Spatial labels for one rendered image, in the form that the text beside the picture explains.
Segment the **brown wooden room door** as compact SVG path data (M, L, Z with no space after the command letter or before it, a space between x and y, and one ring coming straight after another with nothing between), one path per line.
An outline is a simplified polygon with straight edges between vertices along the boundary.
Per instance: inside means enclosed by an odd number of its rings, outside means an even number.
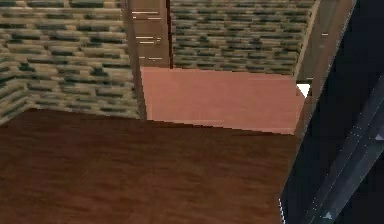
M168 0L130 0L141 66L170 67Z

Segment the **black room door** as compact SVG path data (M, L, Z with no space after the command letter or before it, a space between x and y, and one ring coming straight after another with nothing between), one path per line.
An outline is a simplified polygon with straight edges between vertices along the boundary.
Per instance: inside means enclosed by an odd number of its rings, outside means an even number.
M281 224L384 224L384 0L336 0L328 18Z

